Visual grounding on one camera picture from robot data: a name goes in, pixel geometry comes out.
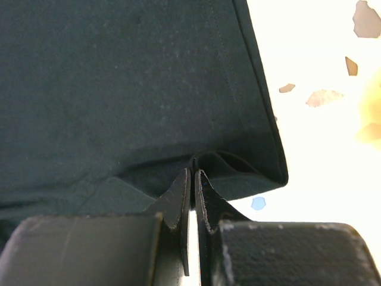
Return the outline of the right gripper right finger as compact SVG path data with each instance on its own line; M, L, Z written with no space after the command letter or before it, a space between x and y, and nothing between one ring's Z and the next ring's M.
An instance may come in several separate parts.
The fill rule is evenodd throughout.
M202 285L379 285L361 235L344 223L256 222L195 174Z

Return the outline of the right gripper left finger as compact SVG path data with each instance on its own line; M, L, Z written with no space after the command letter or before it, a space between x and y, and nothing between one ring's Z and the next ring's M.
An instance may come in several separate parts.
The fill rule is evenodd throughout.
M2 285L179 285L189 275L191 172L144 212L35 216L1 254Z

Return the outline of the black t shirt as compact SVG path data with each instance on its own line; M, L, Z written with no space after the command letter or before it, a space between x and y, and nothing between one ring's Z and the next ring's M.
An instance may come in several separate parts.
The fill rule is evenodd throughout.
M2 1L1 244L37 215L141 212L183 169L288 182L246 1Z

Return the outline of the yellow plastic bin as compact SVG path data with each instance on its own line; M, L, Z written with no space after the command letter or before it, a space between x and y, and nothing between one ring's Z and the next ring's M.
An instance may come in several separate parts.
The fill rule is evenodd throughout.
M368 77L359 103L361 126L356 140L380 150L380 69Z

